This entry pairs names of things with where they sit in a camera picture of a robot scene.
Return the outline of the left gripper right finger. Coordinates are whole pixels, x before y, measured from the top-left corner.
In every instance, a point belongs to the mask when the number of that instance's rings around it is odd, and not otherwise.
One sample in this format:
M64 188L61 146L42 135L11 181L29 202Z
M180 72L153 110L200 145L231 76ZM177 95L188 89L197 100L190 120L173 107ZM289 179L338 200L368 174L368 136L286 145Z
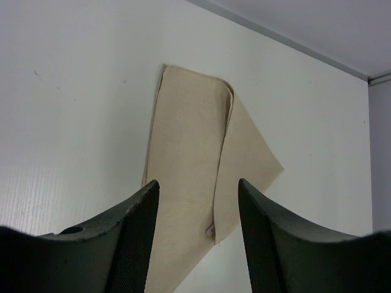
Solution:
M390 231L325 228L245 179L238 204L252 292L390 292Z

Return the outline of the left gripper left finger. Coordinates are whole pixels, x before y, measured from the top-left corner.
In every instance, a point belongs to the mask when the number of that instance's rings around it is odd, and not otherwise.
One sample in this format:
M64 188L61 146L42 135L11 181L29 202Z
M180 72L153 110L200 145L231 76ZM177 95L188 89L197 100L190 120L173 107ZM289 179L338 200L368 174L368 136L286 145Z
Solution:
M1 227L1 292L144 292L159 184L59 234Z

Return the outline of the pink handled table knife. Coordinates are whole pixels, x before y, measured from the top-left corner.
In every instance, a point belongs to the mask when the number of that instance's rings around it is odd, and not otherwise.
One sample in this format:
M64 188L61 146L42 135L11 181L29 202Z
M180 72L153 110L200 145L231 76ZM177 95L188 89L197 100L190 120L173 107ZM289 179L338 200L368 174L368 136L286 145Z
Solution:
M205 231L207 237L212 237L215 234L215 225L212 223Z

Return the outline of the beige cloth napkin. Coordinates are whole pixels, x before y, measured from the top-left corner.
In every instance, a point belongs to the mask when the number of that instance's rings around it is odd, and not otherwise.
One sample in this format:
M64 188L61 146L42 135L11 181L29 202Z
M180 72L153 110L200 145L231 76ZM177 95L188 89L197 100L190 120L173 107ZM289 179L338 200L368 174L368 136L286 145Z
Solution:
M173 292L239 224L238 183L266 191L283 172L230 84L166 65L143 181L159 183L147 292ZM206 229L215 225L215 234Z

